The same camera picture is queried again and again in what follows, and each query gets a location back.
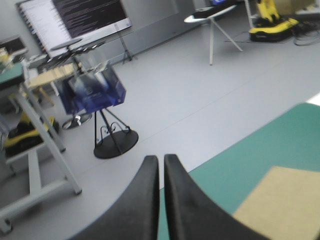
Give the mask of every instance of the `workbench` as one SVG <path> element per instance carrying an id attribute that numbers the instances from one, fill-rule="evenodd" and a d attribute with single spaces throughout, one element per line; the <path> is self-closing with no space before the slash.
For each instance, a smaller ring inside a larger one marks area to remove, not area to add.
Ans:
<path id="1" fill-rule="evenodd" d="M 5 72 L 0 74 L 0 97 L 13 96 L 16 99 L 18 104 L 30 118 L 34 127 L 39 131 L 39 134 L 43 139 L 43 143 L 9 159 L 5 159 L 5 163 L 10 166 L 14 162 L 22 160 L 23 156 L 28 156 L 30 188 L 29 195 L 0 209 L 0 231 L 5 234 L 12 230 L 11 222 L 9 220 L 10 217 L 13 217 L 14 215 L 45 200 L 66 185 L 71 185 L 76 195 L 82 192 L 74 174 L 69 169 L 65 158 L 61 154 L 61 152 L 65 150 L 61 139 L 49 123 L 47 117 L 38 104 L 37 99 L 25 84 L 24 72 L 23 65 L 21 63 L 16 63 L 11 69 L 7 69 Z M 49 132 L 44 128 L 44 124 L 48 126 Z M 48 147 L 65 178 L 56 180 L 42 187 L 37 151 L 44 145 Z"/>

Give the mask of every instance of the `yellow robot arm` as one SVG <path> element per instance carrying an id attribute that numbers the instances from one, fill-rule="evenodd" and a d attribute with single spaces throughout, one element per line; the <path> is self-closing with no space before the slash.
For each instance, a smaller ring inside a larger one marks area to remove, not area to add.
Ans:
<path id="1" fill-rule="evenodd" d="M 280 19 L 274 0 L 257 0 L 257 7 L 263 19 L 276 23 Z"/>

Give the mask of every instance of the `teal tabletop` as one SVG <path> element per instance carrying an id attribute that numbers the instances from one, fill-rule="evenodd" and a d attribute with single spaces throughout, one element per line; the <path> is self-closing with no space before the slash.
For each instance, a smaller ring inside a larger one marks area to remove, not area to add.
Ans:
<path id="1" fill-rule="evenodd" d="M 4 90 L 25 81 L 21 63 L 15 63 L 12 68 L 6 69 L 0 74 L 0 90 Z"/>

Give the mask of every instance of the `green table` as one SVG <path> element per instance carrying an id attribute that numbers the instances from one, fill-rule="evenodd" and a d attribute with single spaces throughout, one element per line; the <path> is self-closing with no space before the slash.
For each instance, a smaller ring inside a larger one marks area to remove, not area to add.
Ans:
<path id="1" fill-rule="evenodd" d="M 22 64 L 16 63 L 12 68 L 6 69 L 0 74 L 0 91 L 21 84 L 24 81 L 25 77 Z"/>
<path id="2" fill-rule="evenodd" d="M 320 106 L 303 103 L 190 172 L 233 214 L 272 166 L 320 172 Z M 159 240 L 168 240 L 161 190 Z"/>

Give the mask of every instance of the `wall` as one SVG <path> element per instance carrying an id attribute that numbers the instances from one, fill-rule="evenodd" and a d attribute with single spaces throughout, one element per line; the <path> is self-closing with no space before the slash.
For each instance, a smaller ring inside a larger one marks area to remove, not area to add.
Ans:
<path id="1" fill-rule="evenodd" d="M 1 0 L 0 38 L 20 35 L 29 48 L 28 55 L 41 53 L 38 45 L 21 19 L 15 4 L 20 0 Z M 194 12 L 193 0 L 122 0 L 132 27 L 121 32 L 133 53 L 141 52 L 190 28 L 183 22 Z M 107 44 L 99 48 L 108 59 L 120 60 L 124 52 L 118 35 L 106 37 Z"/>

